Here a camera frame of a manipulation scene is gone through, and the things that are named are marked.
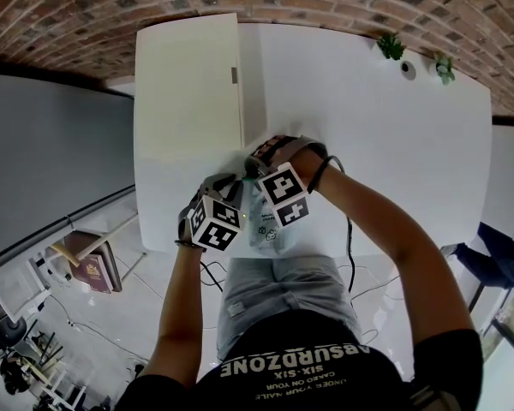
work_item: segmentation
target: white table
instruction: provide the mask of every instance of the white table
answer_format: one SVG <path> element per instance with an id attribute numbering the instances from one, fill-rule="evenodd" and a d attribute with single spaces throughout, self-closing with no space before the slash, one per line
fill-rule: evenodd
<path id="1" fill-rule="evenodd" d="M 175 251 L 177 214 L 201 181 L 241 171 L 245 155 L 278 132 L 324 141 L 349 175 L 399 204 L 438 245 L 474 237 L 491 149 L 486 87 L 457 71 L 457 80 L 442 86 L 427 72 L 430 60 L 411 51 L 403 58 L 415 66 L 416 78 L 406 80 L 400 62 L 377 57 L 372 40 L 347 33 L 269 24 L 242 24 L 238 32 L 243 122 L 246 141 L 253 143 L 244 151 L 176 164 L 144 159 L 136 147 L 147 248 Z M 309 205 L 311 215 L 298 223 L 299 241 L 286 255 L 345 255 L 344 215 L 318 194 Z M 230 256 L 260 257 L 248 245 L 248 232 L 238 236 Z M 354 255 L 378 251 L 356 227 L 352 249 Z"/>

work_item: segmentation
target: hand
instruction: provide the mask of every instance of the hand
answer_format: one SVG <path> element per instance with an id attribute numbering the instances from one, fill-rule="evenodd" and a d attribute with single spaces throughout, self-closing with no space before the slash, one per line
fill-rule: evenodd
<path id="1" fill-rule="evenodd" d="M 266 151 L 268 151 L 271 148 L 271 146 L 275 145 L 283 137 L 285 136 L 276 135 L 272 137 L 254 155 L 257 158 L 260 158 Z M 276 150 L 276 152 L 274 152 L 274 155 L 272 156 L 272 161 L 280 158 L 281 155 L 282 148 L 279 148 Z M 312 181 L 314 174 L 322 164 L 322 159 L 314 151 L 308 148 L 301 149 L 289 161 L 305 186 L 308 186 L 308 184 Z"/>

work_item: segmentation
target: dark pants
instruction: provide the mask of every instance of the dark pants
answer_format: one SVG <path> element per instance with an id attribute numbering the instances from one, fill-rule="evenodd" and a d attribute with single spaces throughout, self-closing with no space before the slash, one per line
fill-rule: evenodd
<path id="1" fill-rule="evenodd" d="M 459 244 L 455 254 L 484 286 L 514 288 L 514 241 L 496 229 L 480 223 L 478 236 L 486 244 L 491 257 Z"/>

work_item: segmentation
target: black and white marker cube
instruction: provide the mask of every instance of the black and white marker cube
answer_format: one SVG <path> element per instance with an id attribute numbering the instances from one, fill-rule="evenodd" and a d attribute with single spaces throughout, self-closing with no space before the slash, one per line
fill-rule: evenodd
<path id="1" fill-rule="evenodd" d="M 307 188 L 291 163 L 281 164 L 278 172 L 260 179 L 259 185 L 280 227 L 308 215 Z"/>
<path id="2" fill-rule="evenodd" d="M 192 242 L 204 248 L 225 251 L 242 232 L 242 213 L 207 195 L 187 216 Z"/>

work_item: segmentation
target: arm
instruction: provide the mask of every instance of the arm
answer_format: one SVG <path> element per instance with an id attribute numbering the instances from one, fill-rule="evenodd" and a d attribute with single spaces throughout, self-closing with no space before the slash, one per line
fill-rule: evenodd
<path id="1" fill-rule="evenodd" d="M 308 183 L 321 160 L 311 151 L 302 151 L 291 163 Z M 405 211 L 331 166 L 317 191 L 352 219 L 398 268 L 414 345 L 442 332 L 474 328 L 444 257 Z"/>
<path id="2" fill-rule="evenodd" d="M 185 388 L 196 383 L 202 351 L 201 256 L 199 248 L 179 247 L 160 316 L 158 342 L 141 376 L 167 376 Z"/>

